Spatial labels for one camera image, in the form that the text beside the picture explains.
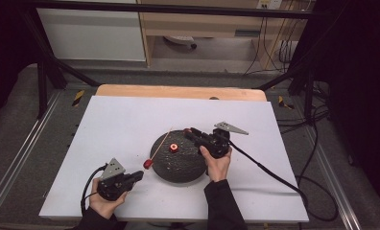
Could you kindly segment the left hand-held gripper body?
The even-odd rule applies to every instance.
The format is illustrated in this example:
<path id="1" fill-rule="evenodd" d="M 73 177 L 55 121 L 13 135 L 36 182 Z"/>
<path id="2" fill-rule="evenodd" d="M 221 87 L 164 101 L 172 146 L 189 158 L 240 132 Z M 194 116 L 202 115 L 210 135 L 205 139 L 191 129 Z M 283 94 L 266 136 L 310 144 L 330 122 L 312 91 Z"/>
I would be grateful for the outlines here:
<path id="1" fill-rule="evenodd" d="M 108 201 L 116 201 L 121 194 L 130 191 L 133 187 L 134 178 L 131 174 L 125 174 L 125 168 L 112 158 L 100 176 L 98 194 Z"/>

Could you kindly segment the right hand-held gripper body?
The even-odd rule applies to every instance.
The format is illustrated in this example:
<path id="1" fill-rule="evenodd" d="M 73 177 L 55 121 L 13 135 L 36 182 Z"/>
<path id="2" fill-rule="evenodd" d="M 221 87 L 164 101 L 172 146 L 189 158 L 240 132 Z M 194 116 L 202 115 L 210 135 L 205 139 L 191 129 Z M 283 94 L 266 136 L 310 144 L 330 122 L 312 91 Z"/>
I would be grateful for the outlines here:
<path id="1" fill-rule="evenodd" d="M 202 133 L 200 143 L 208 149 L 213 158 L 222 158 L 228 153 L 230 147 L 230 133 L 238 133 L 248 135 L 249 133 L 237 126 L 227 122 L 220 122 L 214 125 L 214 129 L 210 134 Z"/>

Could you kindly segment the round black plate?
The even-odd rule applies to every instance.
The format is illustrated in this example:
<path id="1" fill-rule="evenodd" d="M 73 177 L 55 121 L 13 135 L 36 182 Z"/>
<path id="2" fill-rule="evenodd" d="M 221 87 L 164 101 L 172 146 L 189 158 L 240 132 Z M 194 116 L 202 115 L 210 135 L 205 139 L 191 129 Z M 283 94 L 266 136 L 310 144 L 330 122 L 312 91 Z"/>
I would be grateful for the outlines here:
<path id="1" fill-rule="evenodd" d="M 165 134 L 153 144 L 150 157 Z M 172 183 L 188 183 L 201 177 L 207 167 L 199 149 L 184 137 L 182 130 L 172 130 L 160 148 L 152 165 L 155 173 Z"/>

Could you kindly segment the thin wooden skewer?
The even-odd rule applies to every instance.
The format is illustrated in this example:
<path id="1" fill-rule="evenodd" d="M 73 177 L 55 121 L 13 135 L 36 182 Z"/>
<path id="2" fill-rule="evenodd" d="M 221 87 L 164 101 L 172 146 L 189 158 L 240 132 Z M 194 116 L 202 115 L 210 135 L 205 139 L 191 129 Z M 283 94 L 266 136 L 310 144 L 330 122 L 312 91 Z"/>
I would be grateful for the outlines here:
<path id="1" fill-rule="evenodd" d="M 158 147 L 156 148 L 156 150 L 154 151 L 154 153 L 151 155 L 150 158 L 148 158 L 144 163 L 143 163 L 143 168 L 145 170 L 148 170 L 154 163 L 154 158 L 156 157 L 157 153 L 159 152 L 160 148 L 162 147 L 162 145 L 164 144 L 165 140 L 167 139 L 167 137 L 169 136 L 170 132 L 172 130 L 169 129 L 169 131 L 165 134 L 165 136 L 163 137 L 163 139 L 161 140 L 161 142 L 159 143 Z"/>

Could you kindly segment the person's left hand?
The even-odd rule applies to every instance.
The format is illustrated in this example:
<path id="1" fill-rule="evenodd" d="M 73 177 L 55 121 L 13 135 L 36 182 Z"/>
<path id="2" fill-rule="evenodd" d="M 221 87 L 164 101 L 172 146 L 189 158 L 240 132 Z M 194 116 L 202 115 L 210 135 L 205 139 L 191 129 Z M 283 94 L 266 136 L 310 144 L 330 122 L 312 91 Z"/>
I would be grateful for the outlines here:
<path id="1" fill-rule="evenodd" d="M 116 208 L 125 202 L 128 193 L 123 192 L 116 200 L 109 201 L 97 193 L 98 185 L 99 179 L 94 178 L 92 180 L 91 196 L 89 197 L 89 207 L 101 217 L 110 219 Z"/>

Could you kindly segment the person's right hand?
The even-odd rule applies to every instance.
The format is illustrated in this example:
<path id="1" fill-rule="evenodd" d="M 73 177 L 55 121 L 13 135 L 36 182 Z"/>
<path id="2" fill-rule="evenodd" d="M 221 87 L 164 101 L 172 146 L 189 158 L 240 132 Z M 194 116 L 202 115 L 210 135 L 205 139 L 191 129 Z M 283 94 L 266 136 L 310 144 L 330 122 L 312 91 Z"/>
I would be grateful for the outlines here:
<path id="1" fill-rule="evenodd" d="M 204 157 L 210 180 L 213 182 L 225 180 L 231 161 L 232 148 L 229 148 L 228 152 L 221 158 L 214 158 L 204 146 L 200 146 L 200 151 Z"/>

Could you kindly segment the wooden table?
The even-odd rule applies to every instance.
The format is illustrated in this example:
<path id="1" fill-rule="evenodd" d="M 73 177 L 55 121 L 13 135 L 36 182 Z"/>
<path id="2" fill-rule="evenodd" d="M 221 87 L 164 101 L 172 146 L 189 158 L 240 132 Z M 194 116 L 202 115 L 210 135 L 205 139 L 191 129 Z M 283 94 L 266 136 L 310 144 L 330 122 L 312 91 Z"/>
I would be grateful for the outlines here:
<path id="1" fill-rule="evenodd" d="M 205 99 L 265 102 L 267 97 L 262 90 L 231 87 L 186 87 L 163 85 L 103 84 L 98 87 L 96 96 L 153 97 L 178 99 Z"/>

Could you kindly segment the yellow black tape strip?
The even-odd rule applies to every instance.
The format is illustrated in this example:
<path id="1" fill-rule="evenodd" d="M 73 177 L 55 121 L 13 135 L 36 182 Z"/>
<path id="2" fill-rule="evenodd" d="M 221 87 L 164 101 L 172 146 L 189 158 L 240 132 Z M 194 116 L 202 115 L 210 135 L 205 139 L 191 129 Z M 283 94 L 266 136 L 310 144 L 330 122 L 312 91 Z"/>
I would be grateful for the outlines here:
<path id="1" fill-rule="evenodd" d="M 278 106 L 286 107 L 288 109 L 295 109 L 295 107 L 292 104 L 286 103 L 283 97 L 281 96 L 278 96 Z"/>
<path id="2" fill-rule="evenodd" d="M 75 98 L 74 98 L 74 100 L 73 100 L 72 106 L 78 106 L 78 105 L 79 105 L 80 100 L 81 100 L 81 98 L 83 97 L 83 94 L 84 94 L 84 90 L 80 90 L 80 91 L 76 94 L 76 96 L 75 96 Z"/>

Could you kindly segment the white power strip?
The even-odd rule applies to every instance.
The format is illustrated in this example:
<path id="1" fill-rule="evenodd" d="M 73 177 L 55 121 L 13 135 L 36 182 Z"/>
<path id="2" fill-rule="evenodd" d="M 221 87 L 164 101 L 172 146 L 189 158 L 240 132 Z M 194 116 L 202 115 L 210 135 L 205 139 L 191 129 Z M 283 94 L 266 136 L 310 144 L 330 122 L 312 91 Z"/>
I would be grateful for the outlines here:
<path id="1" fill-rule="evenodd" d="M 191 49 L 197 48 L 197 44 L 192 36 L 165 36 L 165 39 L 178 45 L 187 46 Z"/>

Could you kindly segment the light wooden desk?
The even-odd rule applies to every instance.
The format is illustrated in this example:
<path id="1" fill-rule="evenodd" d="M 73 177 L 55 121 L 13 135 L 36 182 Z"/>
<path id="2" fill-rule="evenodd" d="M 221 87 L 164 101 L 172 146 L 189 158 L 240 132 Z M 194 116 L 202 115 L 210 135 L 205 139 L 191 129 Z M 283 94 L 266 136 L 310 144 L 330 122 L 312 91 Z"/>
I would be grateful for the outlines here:
<path id="1" fill-rule="evenodd" d="M 139 4 L 258 9 L 258 0 L 136 0 Z M 279 10 L 303 12 L 311 5 L 303 0 L 282 0 Z M 249 38 L 258 52 L 261 67 L 274 67 L 275 53 L 282 42 L 299 41 L 305 19 L 262 18 L 196 14 L 139 14 L 145 36 L 193 36 Z"/>

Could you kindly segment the white cabinet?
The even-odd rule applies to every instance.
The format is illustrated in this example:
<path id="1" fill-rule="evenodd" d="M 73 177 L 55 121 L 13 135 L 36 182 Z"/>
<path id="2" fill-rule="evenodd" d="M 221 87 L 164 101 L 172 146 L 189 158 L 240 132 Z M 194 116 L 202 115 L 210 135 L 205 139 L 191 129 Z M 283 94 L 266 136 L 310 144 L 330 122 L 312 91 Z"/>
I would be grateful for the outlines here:
<path id="1" fill-rule="evenodd" d="M 57 58 L 144 61 L 134 12 L 37 10 Z"/>

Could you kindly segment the black curtain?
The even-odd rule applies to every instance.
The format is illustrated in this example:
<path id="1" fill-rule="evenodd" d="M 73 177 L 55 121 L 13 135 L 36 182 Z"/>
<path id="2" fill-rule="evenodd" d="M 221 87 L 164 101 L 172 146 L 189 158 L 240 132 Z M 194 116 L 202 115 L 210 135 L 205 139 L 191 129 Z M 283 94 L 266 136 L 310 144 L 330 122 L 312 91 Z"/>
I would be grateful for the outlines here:
<path id="1" fill-rule="evenodd" d="M 0 0 L 0 108 L 11 94 L 18 73 L 34 62 L 35 57 L 14 2 Z"/>
<path id="2" fill-rule="evenodd" d="M 315 9 L 335 15 L 317 77 L 328 82 L 348 149 L 380 198 L 380 0 L 317 0 Z"/>

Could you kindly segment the aluminium floor rail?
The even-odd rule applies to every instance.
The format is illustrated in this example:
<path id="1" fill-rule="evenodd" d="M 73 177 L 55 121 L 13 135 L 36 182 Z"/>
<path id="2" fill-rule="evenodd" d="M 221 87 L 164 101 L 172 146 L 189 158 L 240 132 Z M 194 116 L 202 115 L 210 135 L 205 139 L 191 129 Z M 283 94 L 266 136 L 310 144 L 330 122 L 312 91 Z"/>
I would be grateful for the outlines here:
<path id="1" fill-rule="evenodd" d="M 33 150 L 36 144 L 36 141 L 38 140 L 42 130 L 45 128 L 47 122 L 51 118 L 51 115 L 53 114 L 53 111 L 55 110 L 59 102 L 59 97 L 62 95 L 63 95 L 62 90 L 56 90 L 52 94 L 48 102 L 47 110 L 43 113 L 41 118 L 36 120 L 31 131 L 28 133 L 28 136 L 24 140 L 21 148 L 17 152 L 10 166 L 6 170 L 3 178 L 1 179 L 0 181 L 0 207 L 2 206 L 2 203 L 7 197 L 12 187 L 12 184 L 18 177 L 19 172 L 23 168 L 23 165 L 25 164 L 31 151 Z"/>
<path id="2" fill-rule="evenodd" d="M 346 230 L 362 230 L 361 224 L 353 211 L 351 204 L 344 192 L 343 186 L 335 174 L 331 163 L 326 157 L 325 151 L 317 139 L 318 134 L 312 126 L 306 127 L 305 131 L 314 147 L 314 153 L 321 169 L 321 173 L 331 194 L 334 196 L 340 217 Z"/>

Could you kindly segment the black metal frame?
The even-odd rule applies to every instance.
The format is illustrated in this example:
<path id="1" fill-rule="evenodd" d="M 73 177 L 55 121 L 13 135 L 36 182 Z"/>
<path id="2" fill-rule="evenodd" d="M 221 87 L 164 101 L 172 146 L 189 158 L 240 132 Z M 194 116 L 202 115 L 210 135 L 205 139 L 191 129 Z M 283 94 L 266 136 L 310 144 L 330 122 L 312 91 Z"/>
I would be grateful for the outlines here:
<path id="1" fill-rule="evenodd" d="M 45 33 L 42 33 L 37 28 L 36 21 L 30 16 L 30 11 L 35 10 L 36 8 L 100 12 L 150 12 L 293 19 L 316 19 L 322 17 L 321 13 L 312 11 L 249 10 L 241 8 L 60 0 L 19 0 L 14 5 L 16 6 L 22 22 L 29 31 L 29 35 L 32 37 L 32 44 L 38 56 L 39 117 L 41 117 L 47 109 L 45 77 L 48 77 L 56 88 L 65 88 L 67 86 L 67 82 L 60 70 L 68 72 L 75 78 L 87 83 L 90 86 L 100 86 L 101 84 L 75 70 L 68 64 L 59 60 L 53 54 L 53 51 L 49 47 L 49 43 L 44 39 Z"/>

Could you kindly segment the white wall socket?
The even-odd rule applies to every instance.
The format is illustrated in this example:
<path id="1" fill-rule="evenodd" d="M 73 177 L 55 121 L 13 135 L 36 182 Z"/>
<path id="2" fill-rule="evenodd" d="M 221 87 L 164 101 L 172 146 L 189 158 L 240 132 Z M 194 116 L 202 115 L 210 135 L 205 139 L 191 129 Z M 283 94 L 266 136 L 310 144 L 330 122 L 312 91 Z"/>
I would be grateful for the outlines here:
<path id="1" fill-rule="evenodd" d="M 257 8 L 263 10 L 278 10 L 282 0 L 258 0 Z"/>

